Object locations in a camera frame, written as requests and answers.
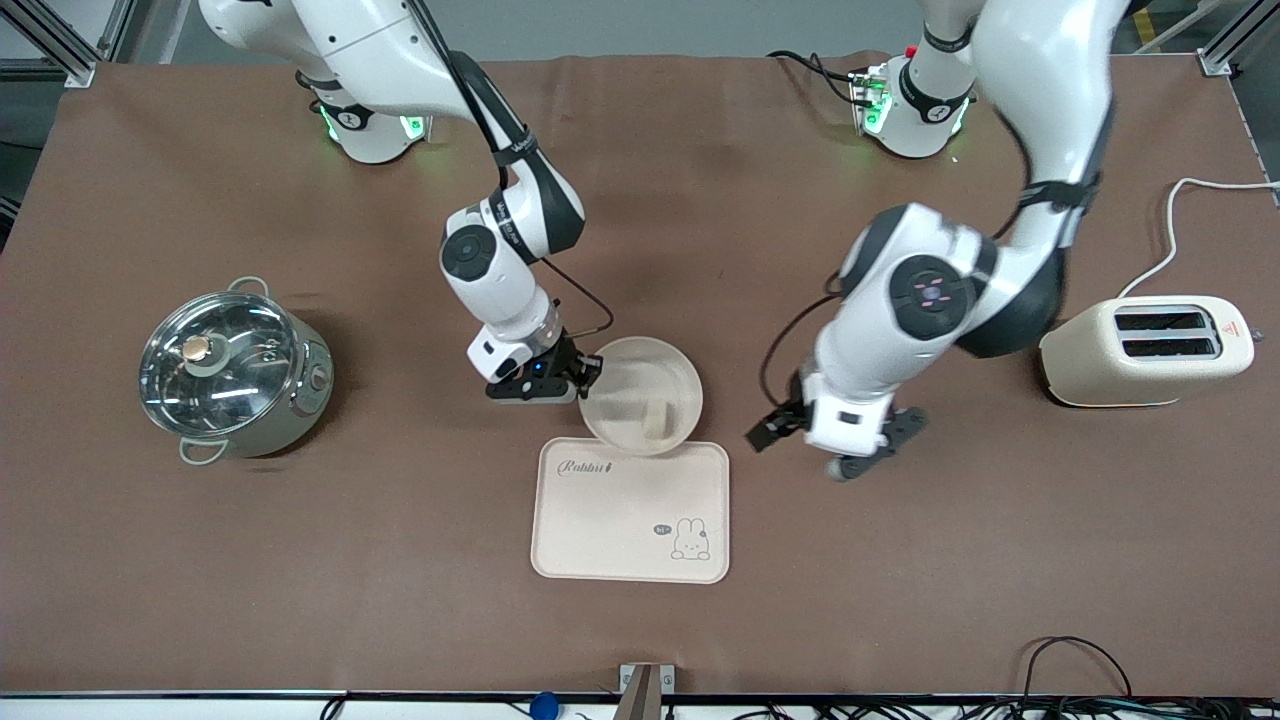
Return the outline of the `cream round plate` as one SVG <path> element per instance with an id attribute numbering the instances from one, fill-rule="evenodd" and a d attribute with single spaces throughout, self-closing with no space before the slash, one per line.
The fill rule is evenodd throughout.
<path id="1" fill-rule="evenodd" d="M 690 357 L 673 345 L 648 336 L 609 342 L 598 351 L 600 377 L 590 395 L 579 401 L 584 423 L 600 442 L 639 457 L 668 454 L 689 439 L 698 427 L 704 388 Z M 669 438 L 649 443 L 643 436 L 646 404 L 672 404 Z"/>

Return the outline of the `cream rabbit print tray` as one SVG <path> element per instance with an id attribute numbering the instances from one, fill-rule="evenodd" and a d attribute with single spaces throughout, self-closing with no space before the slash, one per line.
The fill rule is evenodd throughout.
<path id="1" fill-rule="evenodd" d="M 685 442 L 630 456 L 599 439 L 541 448 L 530 562 L 545 578 L 716 584 L 730 570 L 730 457 Z"/>

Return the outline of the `pale green electric pot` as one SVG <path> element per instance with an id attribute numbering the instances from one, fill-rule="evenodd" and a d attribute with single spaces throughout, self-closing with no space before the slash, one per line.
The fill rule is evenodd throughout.
<path id="1" fill-rule="evenodd" d="M 283 307 L 273 297 L 268 282 L 260 277 L 241 277 L 230 282 L 225 290 L 229 288 L 265 295 Z M 178 439 L 179 457 L 186 464 L 201 468 L 227 457 L 261 457 L 280 452 L 302 439 L 321 418 L 335 386 L 332 351 L 328 342 L 308 323 L 285 311 L 294 322 L 300 338 L 300 361 L 285 396 L 264 419 L 252 421 L 248 427 L 228 436 L 193 439 L 173 434 Z"/>

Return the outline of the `brown table cover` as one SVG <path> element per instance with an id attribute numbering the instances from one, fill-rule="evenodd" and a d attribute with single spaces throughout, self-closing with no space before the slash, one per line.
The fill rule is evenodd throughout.
<path id="1" fill-rule="evenodd" d="M 685 351 L 731 464 L 710 585 L 530 562 L 538 456 L 573 407 L 499 406 L 438 268 L 495 174 L 467 123 L 385 167 L 326 138 L 287 67 L 109 65 L 65 94 L 0 254 L 0 689 L 1014 692 L 1047 635 L 1143 694 L 1280 694 L 1280 209 L 1183 191 L 1151 293 L 1235 302 L 1252 368 L 1167 407 L 1051 404 L 1029 357 L 950 352 L 929 425 L 854 483 L 799 438 L 754 454 L 756 368 L 882 208 L 993 231 L 1021 163 L 988 108 L 900 161 L 765 59 L 492 63 L 588 210 L 557 263 L 614 336 Z M 188 299 L 261 275 L 337 388 L 282 456 L 192 468 L 140 354 Z"/>

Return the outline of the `cream two-slot toaster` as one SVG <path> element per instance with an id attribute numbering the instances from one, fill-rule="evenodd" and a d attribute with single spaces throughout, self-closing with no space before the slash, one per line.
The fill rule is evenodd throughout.
<path id="1" fill-rule="evenodd" d="M 1073 407 L 1158 407 L 1242 374 L 1254 360 L 1242 311 L 1208 295 L 1106 300 L 1044 334 L 1051 397 Z"/>

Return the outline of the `glass pot lid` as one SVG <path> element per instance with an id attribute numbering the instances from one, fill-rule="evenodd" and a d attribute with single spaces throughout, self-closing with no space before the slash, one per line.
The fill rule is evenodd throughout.
<path id="1" fill-rule="evenodd" d="M 148 337 L 140 400 L 164 430 L 218 438 L 264 419 L 285 396 L 298 361 L 297 327 L 275 301 L 239 288 L 206 293 Z"/>

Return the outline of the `aluminium frame profile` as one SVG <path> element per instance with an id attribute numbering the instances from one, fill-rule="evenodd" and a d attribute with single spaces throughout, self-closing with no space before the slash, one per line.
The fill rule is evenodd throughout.
<path id="1" fill-rule="evenodd" d="M 140 0 L 0 0 L 0 81 L 88 88 L 99 65 L 124 56 Z"/>
<path id="2" fill-rule="evenodd" d="M 1178 0 L 1188 3 L 1190 10 L 1161 32 L 1155 31 L 1156 14 L 1149 10 L 1134 15 L 1142 45 L 1135 55 L 1170 54 L 1171 42 L 1211 15 L 1234 6 L 1228 18 L 1202 47 L 1192 56 L 1206 78 L 1234 77 L 1247 63 L 1256 46 L 1280 33 L 1280 0 Z"/>

